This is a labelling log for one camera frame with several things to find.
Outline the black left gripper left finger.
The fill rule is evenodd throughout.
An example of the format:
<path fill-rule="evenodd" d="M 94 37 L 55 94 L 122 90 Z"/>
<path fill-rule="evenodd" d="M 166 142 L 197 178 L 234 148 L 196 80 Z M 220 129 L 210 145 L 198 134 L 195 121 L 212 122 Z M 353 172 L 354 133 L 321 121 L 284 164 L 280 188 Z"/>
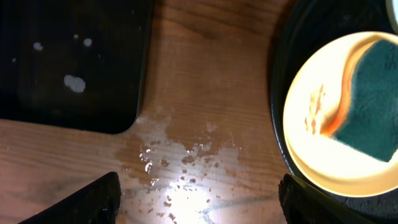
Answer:
<path fill-rule="evenodd" d="M 116 172 L 109 172 L 21 224 L 115 224 L 121 203 Z"/>

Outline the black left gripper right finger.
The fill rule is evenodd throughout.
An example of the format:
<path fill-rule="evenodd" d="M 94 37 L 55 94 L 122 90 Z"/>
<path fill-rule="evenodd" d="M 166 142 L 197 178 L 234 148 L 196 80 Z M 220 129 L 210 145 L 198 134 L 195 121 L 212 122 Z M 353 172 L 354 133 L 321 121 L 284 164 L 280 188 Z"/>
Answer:
<path fill-rule="evenodd" d="M 288 224 L 366 224 L 371 220 L 342 206 L 292 174 L 279 184 L 279 202 Z"/>

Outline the yellow plate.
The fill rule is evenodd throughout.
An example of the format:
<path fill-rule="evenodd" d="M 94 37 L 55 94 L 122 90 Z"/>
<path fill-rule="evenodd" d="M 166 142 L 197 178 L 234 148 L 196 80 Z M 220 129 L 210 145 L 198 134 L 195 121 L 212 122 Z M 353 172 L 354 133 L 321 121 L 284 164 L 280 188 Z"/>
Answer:
<path fill-rule="evenodd" d="M 343 70 L 358 45 L 397 36 L 357 32 L 317 50 L 297 72 L 286 97 L 283 130 L 301 173 L 323 190 L 347 197 L 369 197 L 397 188 L 397 150 L 379 161 L 321 134 L 334 120 L 341 98 Z"/>

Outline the green and yellow sponge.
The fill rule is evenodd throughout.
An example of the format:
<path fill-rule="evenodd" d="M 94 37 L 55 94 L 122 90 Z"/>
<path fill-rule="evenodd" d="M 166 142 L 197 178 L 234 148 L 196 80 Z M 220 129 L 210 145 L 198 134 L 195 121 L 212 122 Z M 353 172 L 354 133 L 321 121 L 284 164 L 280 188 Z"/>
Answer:
<path fill-rule="evenodd" d="M 343 70 L 334 120 L 321 134 L 382 162 L 397 150 L 397 44 L 358 45 Z"/>

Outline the mint green plate with stain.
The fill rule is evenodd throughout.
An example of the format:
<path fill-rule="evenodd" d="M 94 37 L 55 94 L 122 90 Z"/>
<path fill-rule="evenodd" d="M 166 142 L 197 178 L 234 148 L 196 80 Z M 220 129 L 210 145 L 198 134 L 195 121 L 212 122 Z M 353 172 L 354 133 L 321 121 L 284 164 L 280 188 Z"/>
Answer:
<path fill-rule="evenodd" d="M 386 0 L 386 11 L 390 25 L 398 33 L 398 0 Z"/>

